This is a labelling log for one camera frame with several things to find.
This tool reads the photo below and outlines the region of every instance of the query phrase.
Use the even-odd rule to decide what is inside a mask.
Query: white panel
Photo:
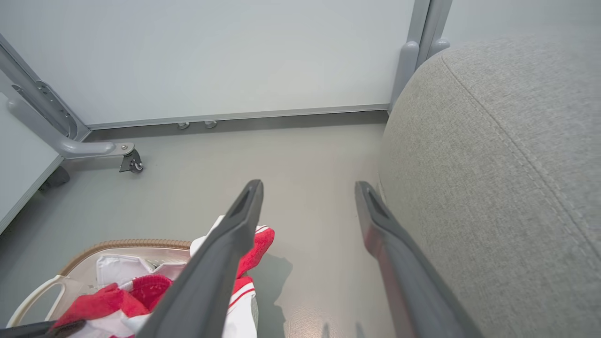
[[[58,157],[53,148],[8,112],[7,96],[20,97],[10,85],[11,81],[0,72],[0,233],[39,188],[33,184]]]
[[[413,0],[2,1],[86,124],[388,103]]]
[[[453,0],[442,37],[456,47],[506,34],[601,26],[600,0]]]

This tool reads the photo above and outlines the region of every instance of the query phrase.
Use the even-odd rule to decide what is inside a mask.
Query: white plastic basket
[[[45,321],[55,321],[81,295],[96,293],[96,262],[107,254],[122,254],[140,257],[154,265],[165,262],[187,262],[190,259],[190,242],[164,239],[128,239],[97,244],[75,257],[54,278],[31,292],[10,318],[7,328],[18,326],[35,302],[50,288],[61,286],[56,301]]]

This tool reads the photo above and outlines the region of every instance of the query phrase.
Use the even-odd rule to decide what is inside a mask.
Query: gray fabric cushion
[[[601,334],[599,46],[444,51],[386,126],[386,203],[486,336]]]

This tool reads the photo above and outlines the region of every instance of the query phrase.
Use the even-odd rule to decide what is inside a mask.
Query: caster wheel
[[[139,174],[144,169],[144,165],[142,163],[131,162],[129,164],[129,171]]]
[[[140,154],[137,150],[133,149],[132,152],[123,156],[123,162],[121,162],[121,169],[119,169],[119,172],[131,171],[138,174],[141,173],[143,169],[144,165],[140,159]]]
[[[57,186],[61,186],[65,183],[69,182],[70,179],[71,179],[71,177],[69,177],[67,170],[65,170],[65,168],[59,166],[58,168],[56,168],[56,170],[52,174],[50,174],[48,179],[46,179],[46,181],[44,183],[42,183],[42,185],[38,188],[38,190],[39,191],[47,191],[52,188],[56,188]]]

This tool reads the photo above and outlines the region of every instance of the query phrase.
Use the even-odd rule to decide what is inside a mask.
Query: fabric seam
[[[380,197],[382,198],[382,201],[384,202],[384,204],[386,204],[386,194],[384,193],[384,186],[382,185],[382,178],[380,177],[380,173],[378,172],[377,174],[377,181],[378,181],[378,189],[380,189]]]
[[[540,178],[540,180],[543,182],[543,184],[547,187],[547,189],[549,189],[551,191],[551,193],[553,194],[553,189],[549,186],[549,184],[547,183],[547,181],[545,181],[544,177],[538,172],[538,170],[536,169],[535,166],[533,166],[533,164],[530,162],[530,159],[528,158],[528,156],[526,156],[526,154],[520,149],[520,147],[517,146],[516,142],[514,139],[512,139],[511,136],[509,136],[509,134],[507,133],[507,131],[505,131],[505,129],[503,129],[503,127],[501,127],[501,125],[498,123],[498,121],[492,116],[492,114],[488,111],[488,109],[486,109],[482,103],[468,90],[468,88],[459,80],[459,78],[457,77],[457,75],[455,75],[455,73],[453,73],[453,71],[451,70],[451,68],[448,66],[448,64],[446,63],[446,61],[444,60],[444,56],[441,55],[440,56],[441,62],[444,65],[444,67],[449,71],[449,73],[451,74],[451,76],[453,77],[453,79],[465,90],[465,92],[467,92],[469,94],[469,97],[473,100],[475,100],[478,105],[480,106],[481,110],[483,110],[493,121],[494,124],[496,124],[496,126],[502,130],[503,134],[509,139],[509,141],[515,146],[515,148],[517,149],[517,151],[520,152],[520,154],[526,159],[527,163],[529,164],[529,166],[532,168],[532,170],[536,173],[536,175]],[[471,100],[469,100],[469,97],[466,97],[468,99],[468,101],[470,102],[470,104],[472,106],[474,106],[474,108],[478,109],[477,106],[474,105],[473,102],[471,102]],[[580,249],[580,252],[584,255],[585,260],[587,261],[588,265],[593,268],[594,270],[597,270],[594,265],[592,265],[589,260],[588,260],[588,255],[586,254],[586,252],[580,247],[578,240],[574,237],[572,231],[569,229],[568,225],[566,224],[566,222],[561,218],[561,216],[559,215],[559,212],[557,211],[557,208],[551,203],[551,201],[549,201],[547,195],[545,194],[545,192],[541,189],[541,187],[538,185],[538,183],[536,183],[536,181],[534,180],[534,178],[532,177],[532,175],[530,175],[530,173],[528,172],[528,170],[526,169],[526,166],[524,166],[524,164],[522,163],[522,161],[519,160],[519,158],[516,156],[516,154],[514,153],[514,151],[511,149],[511,147],[505,142],[505,140],[503,139],[503,137],[501,136],[501,134],[496,130],[495,126],[492,124],[491,121],[489,121],[489,125],[490,127],[495,131],[495,133],[497,134],[497,136],[499,136],[499,138],[501,139],[501,141],[503,142],[503,144],[505,145],[505,147],[511,152],[511,154],[513,155],[513,157],[515,158],[515,160],[517,161],[518,164],[520,164],[520,166],[522,167],[522,169],[524,170],[524,172],[526,173],[526,175],[528,176],[528,178],[530,178],[530,180],[532,181],[532,183],[536,186],[536,188],[538,189],[538,191],[541,193],[541,195],[545,198],[545,201],[547,202],[547,204],[551,207],[551,209],[555,212],[555,215],[557,216],[557,218],[561,221],[561,224],[563,224],[564,229],[566,230],[566,232],[571,236],[572,240],[574,240],[574,242],[576,243],[576,246]],[[595,249],[595,247],[592,245],[592,243],[590,242],[588,236],[582,231],[582,229],[580,229],[580,227],[578,226],[578,224],[576,223],[576,221],[572,218],[572,216],[570,215],[570,212],[567,210],[566,206],[563,205],[563,203],[557,198],[557,196],[555,194],[553,194],[553,196],[555,197],[555,199],[557,200],[557,203],[562,207],[562,209],[564,210],[564,212],[568,215],[568,217],[570,218],[570,220],[572,221],[572,223],[574,223],[575,227],[578,229],[578,232],[582,235],[582,237],[585,239],[585,242],[587,243],[587,245],[590,247],[590,249],[593,251],[593,253],[595,254],[597,260],[601,260],[601,257],[599,255],[599,252],[597,252],[597,250]]]

